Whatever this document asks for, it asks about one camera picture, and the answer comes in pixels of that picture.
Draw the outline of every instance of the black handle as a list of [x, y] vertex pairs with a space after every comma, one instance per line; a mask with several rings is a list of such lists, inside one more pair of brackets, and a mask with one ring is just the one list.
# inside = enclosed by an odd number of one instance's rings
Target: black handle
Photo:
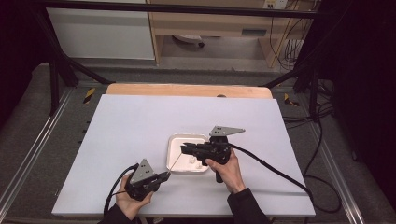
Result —
[[221, 178], [221, 175], [219, 174], [219, 172], [217, 172], [216, 171], [216, 181], [218, 182], [218, 183], [222, 183], [223, 181], [222, 181], [222, 178]]

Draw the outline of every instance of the small white box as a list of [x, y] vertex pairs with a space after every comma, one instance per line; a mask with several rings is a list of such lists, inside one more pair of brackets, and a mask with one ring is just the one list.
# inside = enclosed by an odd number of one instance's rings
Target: small white box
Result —
[[173, 174], [202, 174], [208, 168], [192, 155], [181, 153], [184, 143], [203, 144], [208, 139], [203, 134], [174, 134], [169, 138], [166, 167]]

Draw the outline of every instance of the white cabinet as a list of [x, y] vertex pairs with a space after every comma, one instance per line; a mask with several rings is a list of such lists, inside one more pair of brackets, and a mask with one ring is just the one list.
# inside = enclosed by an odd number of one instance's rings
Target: white cabinet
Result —
[[[144, 0], [106, 2], [145, 3]], [[61, 47], [69, 57], [154, 60], [146, 12], [48, 8], [48, 13]]]

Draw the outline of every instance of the handheld controller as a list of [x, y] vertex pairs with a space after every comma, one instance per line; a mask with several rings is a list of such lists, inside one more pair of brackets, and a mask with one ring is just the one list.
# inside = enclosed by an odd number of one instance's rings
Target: handheld controller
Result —
[[[228, 144], [227, 135], [244, 131], [244, 129], [215, 126], [209, 134], [211, 136], [209, 142], [204, 142], [203, 144], [184, 143], [184, 146], [180, 146], [181, 152], [196, 157], [198, 161], [202, 162], [203, 166], [207, 166], [206, 159], [224, 165], [231, 155], [231, 147]], [[223, 182], [218, 172], [216, 172], [216, 181], [218, 183]]]
[[157, 191], [161, 183], [167, 181], [171, 175], [170, 172], [155, 174], [146, 159], [143, 159], [140, 164], [137, 163], [133, 169], [134, 171], [125, 185], [125, 190], [131, 198], [140, 202], [150, 192]]

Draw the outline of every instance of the metal rail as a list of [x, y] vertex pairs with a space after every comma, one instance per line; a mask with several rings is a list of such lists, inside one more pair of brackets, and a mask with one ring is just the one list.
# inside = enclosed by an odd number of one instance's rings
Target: metal rail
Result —
[[64, 109], [70, 99], [71, 93], [73, 92], [73, 88], [68, 88], [65, 91], [60, 106], [58, 110], [56, 110], [55, 114], [48, 118], [46, 124], [44, 125], [43, 129], [41, 130], [40, 134], [38, 135], [37, 139], [33, 143], [32, 147], [30, 148], [29, 152], [27, 153], [25, 159], [21, 163], [20, 168], [18, 169], [17, 173], [12, 178], [11, 182], [8, 184], [6, 190], [4, 191], [3, 195], [0, 198], [0, 223], [6, 217], [6, 214], [11, 207], [12, 203], [14, 202], [18, 192], [20, 191], [24, 181], [26, 180], [27, 176], [29, 175], [30, 171], [32, 170], [35, 161], [37, 160], [38, 156], [44, 145], [46, 144], [47, 140], [50, 137], [52, 130], [54, 129], [56, 123], [59, 120], [59, 117], [64, 112]]

